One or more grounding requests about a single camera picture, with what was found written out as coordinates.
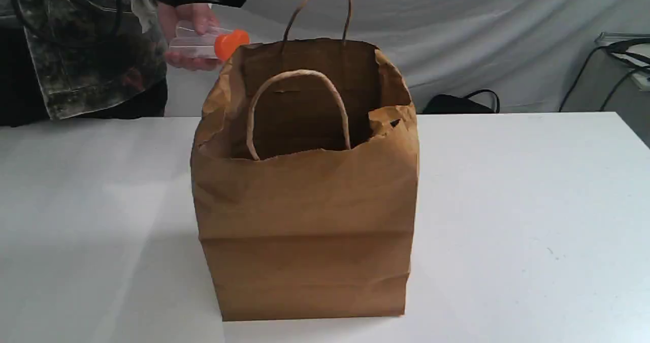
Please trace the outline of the person's bare hand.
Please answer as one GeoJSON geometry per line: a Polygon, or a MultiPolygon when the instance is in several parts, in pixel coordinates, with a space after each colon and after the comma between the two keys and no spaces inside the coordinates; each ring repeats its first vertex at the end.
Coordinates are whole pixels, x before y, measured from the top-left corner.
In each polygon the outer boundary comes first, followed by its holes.
{"type": "MultiPolygon", "coordinates": [[[[213,26],[218,26],[218,20],[209,4],[188,4],[173,7],[158,1],[156,12],[160,28],[167,42],[176,37],[176,25],[179,21],[190,21],[193,30],[203,35],[213,26]]],[[[213,71],[219,65],[218,59],[191,58],[177,52],[167,50],[165,59],[172,67],[189,71],[213,71]]]]}

